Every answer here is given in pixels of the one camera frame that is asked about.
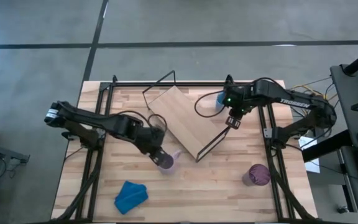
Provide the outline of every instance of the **black desk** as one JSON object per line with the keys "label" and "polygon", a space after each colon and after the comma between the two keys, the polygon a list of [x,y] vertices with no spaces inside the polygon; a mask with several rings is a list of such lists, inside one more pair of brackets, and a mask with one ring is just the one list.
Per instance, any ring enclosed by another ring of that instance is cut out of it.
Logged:
{"label": "black desk", "polygon": [[[358,103],[358,76],[348,77],[339,66],[331,67],[331,76],[341,102],[348,130],[308,148],[304,151],[303,157],[306,162],[340,149],[338,152],[339,160],[346,167],[343,172],[358,178],[358,165],[355,156],[358,147],[358,112],[351,110],[351,106]],[[345,192],[348,193],[348,204],[356,206],[354,211],[358,212],[358,179],[348,175],[344,177],[347,185],[346,191],[348,191]]]}

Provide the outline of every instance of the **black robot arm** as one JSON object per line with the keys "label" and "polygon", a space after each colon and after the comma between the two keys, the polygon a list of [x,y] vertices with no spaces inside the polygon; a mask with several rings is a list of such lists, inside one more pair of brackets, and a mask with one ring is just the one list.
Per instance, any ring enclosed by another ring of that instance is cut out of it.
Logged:
{"label": "black robot arm", "polygon": [[97,130],[86,129],[81,124],[105,130],[114,138],[133,143],[158,166],[169,168],[173,164],[172,157],[161,147],[165,131],[156,126],[143,127],[143,122],[133,116],[122,113],[104,116],[58,101],[52,103],[44,121],[51,127],[69,130],[80,137],[82,145],[87,148],[97,150],[102,147],[102,141]]}
{"label": "black robot arm", "polygon": [[231,108],[226,124],[237,129],[243,115],[257,106],[271,103],[282,103],[310,110],[301,120],[286,127],[265,130],[271,138],[272,145],[285,148],[290,137],[304,134],[309,129],[331,128],[336,122],[334,107],[322,96],[286,90],[270,78],[259,78],[246,85],[236,85],[230,75],[224,85],[223,105]]}

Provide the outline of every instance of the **gray concrete floor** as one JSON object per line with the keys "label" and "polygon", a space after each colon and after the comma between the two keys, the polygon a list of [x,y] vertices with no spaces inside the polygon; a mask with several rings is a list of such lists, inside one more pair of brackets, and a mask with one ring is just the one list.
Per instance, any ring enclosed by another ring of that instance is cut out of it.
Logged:
{"label": "gray concrete floor", "polygon": [[[91,43],[102,0],[0,0],[0,44]],[[358,0],[110,0],[102,42],[358,40]],[[49,219],[67,142],[44,125],[56,100],[76,103],[89,49],[0,50],[0,145],[31,154],[0,189],[0,223]],[[98,49],[90,80],[156,80],[172,69],[179,80],[283,79],[286,85],[329,75],[358,57],[358,45]],[[325,91],[331,81],[312,85]],[[333,134],[346,128],[340,106]],[[335,155],[321,159],[335,167]],[[327,184],[341,176],[310,174],[319,217],[338,215]]]}

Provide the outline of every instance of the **wooden board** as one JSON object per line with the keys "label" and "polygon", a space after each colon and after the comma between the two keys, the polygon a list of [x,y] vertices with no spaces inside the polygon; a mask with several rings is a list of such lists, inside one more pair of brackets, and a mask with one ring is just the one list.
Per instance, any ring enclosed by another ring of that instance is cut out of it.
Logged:
{"label": "wooden board", "polygon": [[209,118],[196,114],[194,103],[176,86],[151,101],[149,108],[167,120],[170,132],[195,159],[200,150],[222,131]]}
{"label": "wooden board", "polygon": [[[142,96],[143,87],[115,88],[110,113],[137,110],[148,116]],[[94,111],[99,82],[85,82],[81,91],[79,108]],[[147,92],[148,101],[154,100],[168,88],[153,88]],[[215,87],[179,88],[194,103],[205,93],[217,91]],[[206,114],[215,111],[216,96],[200,101]],[[278,126],[292,123],[288,106],[274,104]],[[228,110],[211,121],[225,127]],[[74,141],[67,154],[79,148]],[[274,222],[272,186],[246,187],[242,175],[254,164],[267,165],[264,142],[257,110],[242,119],[238,130],[230,130],[227,138],[205,156],[199,163],[188,153],[173,134],[168,131],[162,145],[168,153],[181,149],[184,153],[177,160],[179,168],[172,176],[162,175],[147,157],[128,142],[108,136],[104,147],[98,196],[94,212],[95,222]],[[307,211],[316,216],[313,196],[305,171],[301,152],[290,147],[283,151],[290,188]],[[86,151],[71,156],[63,166],[52,218],[63,213],[78,193],[81,184]],[[114,198],[125,180],[147,187],[149,199],[121,215],[114,206]],[[286,205],[281,193],[284,213]],[[88,209],[88,198],[84,211]]]}

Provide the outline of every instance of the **wooden tabletop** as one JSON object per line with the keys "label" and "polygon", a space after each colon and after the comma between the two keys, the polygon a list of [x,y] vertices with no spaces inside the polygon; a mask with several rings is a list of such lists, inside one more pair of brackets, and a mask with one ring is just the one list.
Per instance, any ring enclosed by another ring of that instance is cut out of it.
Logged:
{"label": "wooden tabletop", "polygon": [[[100,82],[84,82],[78,107],[94,111]],[[110,113],[136,110],[148,117],[142,90],[144,87],[114,87]],[[153,100],[166,91],[155,87],[147,92]],[[200,96],[218,87],[179,87],[195,102]],[[216,95],[200,101],[204,114],[215,113]],[[277,126],[292,123],[289,106],[273,104]],[[210,118],[221,130],[228,114]],[[108,136],[104,146],[94,222],[274,222],[277,221],[272,186],[245,186],[241,177],[254,164],[267,166],[264,141],[257,109],[243,117],[238,130],[230,130],[225,140],[199,163],[195,162],[175,137],[167,131],[162,147],[170,154],[182,150],[173,175],[162,175],[155,164],[129,142]],[[288,143],[297,144],[295,140]],[[69,143],[67,154],[80,148],[79,142]],[[300,203],[317,217],[313,196],[300,151],[283,151],[290,188]],[[81,185],[86,149],[71,156],[64,164],[52,218],[63,213],[74,199]],[[125,180],[144,184],[149,199],[126,215],[114,206],[114,199]],[[283,193],[280,192],[284,214],[287,214]],[[88,197],[84,211],[88,210]]]}

